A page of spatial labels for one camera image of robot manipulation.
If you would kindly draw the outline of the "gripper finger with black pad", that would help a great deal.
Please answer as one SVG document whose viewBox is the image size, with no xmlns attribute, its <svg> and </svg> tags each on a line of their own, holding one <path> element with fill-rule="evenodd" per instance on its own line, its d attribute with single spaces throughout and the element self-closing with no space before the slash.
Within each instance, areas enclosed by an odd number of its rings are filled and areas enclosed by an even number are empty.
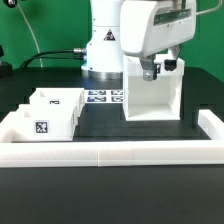
<svg viewBox="0 0 224 224">
<path fill-rule="evenodd" d="M 166 71 L 174 71 L 177 68 L 177 60 L 180 52 L 180 45 L 175 45 L 168 49 L 167 58 L 164 60 L 164 69 Z"/>
</svg>

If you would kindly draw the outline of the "gripper finger metal bracket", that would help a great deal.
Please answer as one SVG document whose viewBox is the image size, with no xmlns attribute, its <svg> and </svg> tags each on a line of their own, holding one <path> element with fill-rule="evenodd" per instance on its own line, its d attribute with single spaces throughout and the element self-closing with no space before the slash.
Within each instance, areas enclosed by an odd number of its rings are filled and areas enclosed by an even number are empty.
<svg viewBox="0 0 224 224">
<path fill-rule="evenodd" d="M 157 65 L 154 63 L 155 56 L 150 55 L 140 60 L 143 69 L 143 79 L 145 81 L 154 81 L 157 79 Z"/>
</svg>

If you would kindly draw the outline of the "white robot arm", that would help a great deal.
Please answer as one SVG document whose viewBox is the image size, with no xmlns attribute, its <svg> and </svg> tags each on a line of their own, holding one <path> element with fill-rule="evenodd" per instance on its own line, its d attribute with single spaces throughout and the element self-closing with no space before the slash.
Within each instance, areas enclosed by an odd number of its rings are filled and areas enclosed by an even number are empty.
<svg viewBox="0 0 224 224">
<path fill-rule="evenodd" d="M 92 36 L 86 45 L 81 69 L 85 76 L 101 80 L 123 76 L 120 47 L 120 10 L 125 0 L 90 0 Z"/>
</svg>

